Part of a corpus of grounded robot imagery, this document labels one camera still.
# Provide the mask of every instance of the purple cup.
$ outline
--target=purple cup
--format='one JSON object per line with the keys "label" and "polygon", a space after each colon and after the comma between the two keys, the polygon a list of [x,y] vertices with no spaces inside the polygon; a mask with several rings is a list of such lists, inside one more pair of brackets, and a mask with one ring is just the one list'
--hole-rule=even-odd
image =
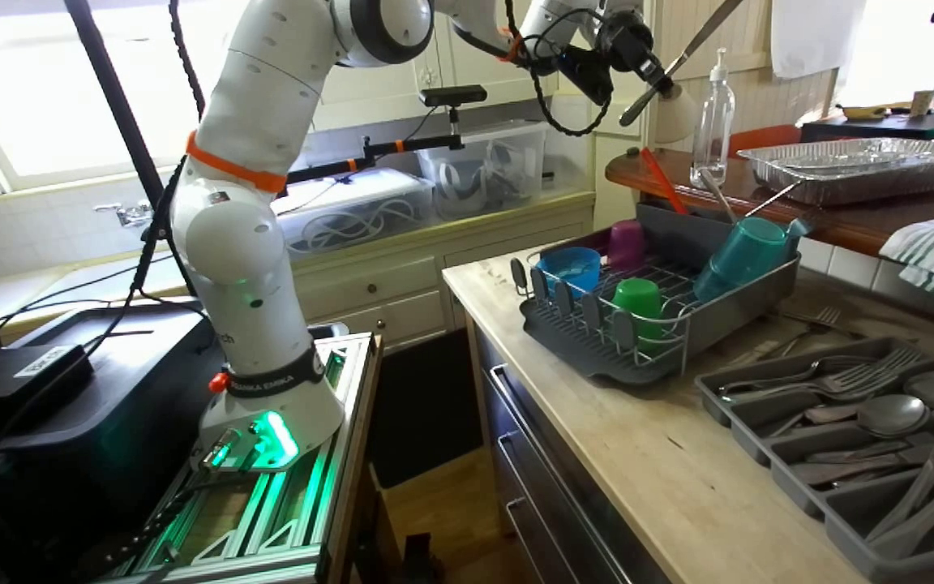
{"label": "purple cup", "polygon": [[634,274],[644,249],[647,249],[647,236],[642,235],[640,220],[619,220],[608,229],[608,236],[607,236],[607,271]]}

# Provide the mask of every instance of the window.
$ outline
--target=window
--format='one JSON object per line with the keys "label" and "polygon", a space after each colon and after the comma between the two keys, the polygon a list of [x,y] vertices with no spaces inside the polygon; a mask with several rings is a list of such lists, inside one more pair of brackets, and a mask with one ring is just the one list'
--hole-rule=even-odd
{"label": "window", "polygon": [[894,105],[934,87],[934,0],[865,0],[838,105]]}
{"label": "window", "polygon": [[[204,92],[237,8],[227,0],[178,8]],[[91,0],[91,11],[150,157],[166,168],[197,117],[168,30],[168,0]],[[66,0],[0,0],[0,194],[126,173],[128,157]]]}

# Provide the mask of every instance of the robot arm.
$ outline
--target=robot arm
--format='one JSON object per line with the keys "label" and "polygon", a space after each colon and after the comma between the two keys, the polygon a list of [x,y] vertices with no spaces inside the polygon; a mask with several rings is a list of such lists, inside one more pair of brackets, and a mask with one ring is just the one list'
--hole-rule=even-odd
{"label": "robot arm", "polygon": [[[515,66],[530,74],[542,63],[577,70],[567,78],[581,78],[584,92],[607,105],[604,78],[607,66],[619,70],[617,54],[640,54],[658,72],[661,66],[631,11],[607,19],[617,25],[584,30],[595,5],[536,0],[520,25],[524,51],[497,30],[491,0],[435,0],[435,11],[449,12],[469,45],[524,54]],[[322,376],[269,201],[284,193],[328,72],[408,63],[428,45],[430,25],[430,0],[245,5],[173,201],[178,258],[227,358],[210,382],[219,396],[202,421],[210,469],[281,470],[339,425],[344,409]],[[595,51],[563,51],[574,33],[604,37],[595,70]]]}

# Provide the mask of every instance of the dish rack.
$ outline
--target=dish rack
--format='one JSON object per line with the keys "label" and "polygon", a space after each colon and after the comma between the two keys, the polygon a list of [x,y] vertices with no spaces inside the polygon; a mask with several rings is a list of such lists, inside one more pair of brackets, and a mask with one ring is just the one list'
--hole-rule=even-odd
{"label": "dish rack", "polygon": [[[688,370],[694,355],[770,311],[795,288],[797,258],[720,298],[694,302],[694,280],[727,240],[729,223],[722,219],[675,213],[653,206],[640,206],[640,223],[647,240],[642,265],[604,274],[595,293],[584,293],[538,265],[529,271],[530,295],[521,302],[524,331],[584,376],[631,389],[653,385],[654,380]],[[607,253],[608,232],[557,247],[594,247]],[[661,317],[642,317],[608,302],[622,277],[642,277],[661,287]]]}

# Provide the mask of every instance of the table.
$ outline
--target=table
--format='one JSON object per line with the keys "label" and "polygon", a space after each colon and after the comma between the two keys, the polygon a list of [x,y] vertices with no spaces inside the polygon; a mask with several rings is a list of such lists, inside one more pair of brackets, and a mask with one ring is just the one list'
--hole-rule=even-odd
{"label": "table", "polygon": [[[510,258],[444,271],[444,280],[469,316],[477,355],[491,347],[521,380],[536,415],[567,446],[669,581],[861,581],[823,525],[774,486],[694,394],[694,376],[734,363],[789,324],[754,324],[696,358],[688,373],[644,394],[622,394],[581,376],[521,331]],[[797,293],[789,311],[815,316],[818,306],[856,302],[838,306],[854,316],[845,317],[854,331],[870,337],[916,331],[934,347],[934,322],[901,316],[838,283],[809,277]]]}
{"label": "table", "polygon": [[[663,150],[663,152],[658,152],[658,163],[663,165],[663,177],[675,185],[688,183],[688,165],[689,165],[688,152]],[[619,158],[614,158],[604,168],[604,177],[617,185],[631,189],[631,193],[654,193],[653,177],[634,152],[622,152]],[[754,185],[754,179],[741,158],[729,158],[722,193],[729,194],[729,208],[735,213],[747,213],[766,201],[766,194],[760,193],[760,185]],[[694,189],[678,189],[678,194],[689,208],[709,208],[709,210],[720,208],[717,199],[694,193]],[[815,229],[815,235],[809,235],[815,240],[845,247],[845,249],[856,249],[865,258],[878,258],[883,244],[898,229],[934,219],[934,194],[889,199],[889,201],[845,206],[845,208],[806,208],[806,206],[795,206],[795,201],[780,199],[760,213],[780,220],[780,223],[802,219]]]}

